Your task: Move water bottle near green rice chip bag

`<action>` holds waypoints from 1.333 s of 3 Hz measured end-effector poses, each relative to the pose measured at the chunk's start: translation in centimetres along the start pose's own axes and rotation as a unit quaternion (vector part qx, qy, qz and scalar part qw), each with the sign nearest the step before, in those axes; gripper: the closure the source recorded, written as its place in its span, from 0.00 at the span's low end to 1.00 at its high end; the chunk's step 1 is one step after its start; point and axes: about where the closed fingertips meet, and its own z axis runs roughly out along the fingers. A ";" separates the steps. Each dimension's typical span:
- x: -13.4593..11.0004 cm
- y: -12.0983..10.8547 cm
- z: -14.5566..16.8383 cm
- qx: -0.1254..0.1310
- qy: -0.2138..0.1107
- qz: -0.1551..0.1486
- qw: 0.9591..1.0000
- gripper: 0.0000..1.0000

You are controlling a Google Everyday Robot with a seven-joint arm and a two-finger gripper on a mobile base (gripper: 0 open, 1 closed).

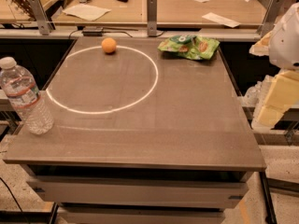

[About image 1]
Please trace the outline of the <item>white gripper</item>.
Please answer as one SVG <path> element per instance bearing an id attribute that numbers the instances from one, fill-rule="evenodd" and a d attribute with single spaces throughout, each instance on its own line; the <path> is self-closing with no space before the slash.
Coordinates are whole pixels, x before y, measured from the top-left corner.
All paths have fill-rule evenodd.
<path id="1" fill-rule="evenodd" d="M 268 90 L 255 115 L 256 128 L 274 128 L 286 111 L 299 101 L 299 3 L 291 5 L 272 32 L 252 45 L 249 53 L 268 56 L 282 70 L 268 83 Z"/>

